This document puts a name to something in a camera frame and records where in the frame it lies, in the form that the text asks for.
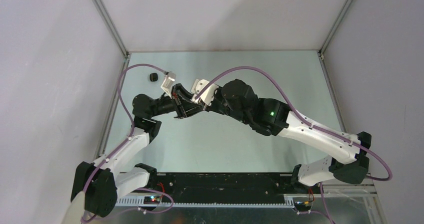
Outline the black earbud charging case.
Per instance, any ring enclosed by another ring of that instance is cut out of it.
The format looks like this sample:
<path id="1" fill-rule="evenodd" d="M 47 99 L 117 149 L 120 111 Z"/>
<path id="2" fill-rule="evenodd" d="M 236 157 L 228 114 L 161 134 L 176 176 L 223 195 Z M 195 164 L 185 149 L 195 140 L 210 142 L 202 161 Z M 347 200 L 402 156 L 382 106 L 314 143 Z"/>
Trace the black earbud charging case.
<path id="1" fill-rule="evenodd" d="M 149 80 L 151 82 L 156 82 L 159 79 L 159 75 L 157 73 L 151 73 L 149 74 Z"/>

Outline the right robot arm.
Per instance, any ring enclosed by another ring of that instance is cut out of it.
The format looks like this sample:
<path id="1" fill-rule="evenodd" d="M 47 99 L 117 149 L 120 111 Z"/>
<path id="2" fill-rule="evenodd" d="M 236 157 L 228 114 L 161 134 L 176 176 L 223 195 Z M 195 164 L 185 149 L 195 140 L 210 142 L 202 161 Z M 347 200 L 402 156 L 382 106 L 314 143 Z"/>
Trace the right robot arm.
<path id="1" fill-rule="evenodd" d="M 360 184 L 366 178 L 370 160 L 365 151 L 354 144 L 369 148 L 370 134 L 340 132 L 339 135 L 348 139 L 345 142 L 320 131 L 319 128 L 324 127 L 320 123 L 304 115 L 296 116 L 288 104 L 258 97 L 250 85 L 238 79 L 223 87 L 203 80 L 193 91 L 193 101 L 205 104 L 206 111 L 230 116 L 264 136 L 293 139 L 325 152 L 327 156 L 323 159 L 295 166 L 290 180 L 295 192 L 303 193 L 310 186 L 332 179 Z"/>

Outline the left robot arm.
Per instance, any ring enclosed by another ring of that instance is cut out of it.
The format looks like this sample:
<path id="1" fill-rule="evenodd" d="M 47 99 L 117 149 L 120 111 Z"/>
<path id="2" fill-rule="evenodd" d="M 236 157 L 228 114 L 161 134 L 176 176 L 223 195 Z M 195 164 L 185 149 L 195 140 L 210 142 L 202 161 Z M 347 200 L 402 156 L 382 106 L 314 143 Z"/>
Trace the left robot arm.
<path id="1" fill-rule="evenodd" d="M 189 92 L 175 85 L 162 84 L 164 96 L 152 99 L 140 94 L 133 99 L 133 114 L 128 136 L 109 154 L 91 163 L 81 162 L 75 171 L 71 203 L 63 223 L 88 223 L 96 217 L 107 217 L 116 202 L 134 190 L 156 190 L 158 178 L 155 168 L 137 165 L 128 172 L 123 168 L 128 161 L 147 147 L 158 135 L 161 122 L 152 117 L 175 111 L 179 118 L 187 118 L 191 109 L 203 110 L 213 100 L 216 85 L 196 80 Z"/>

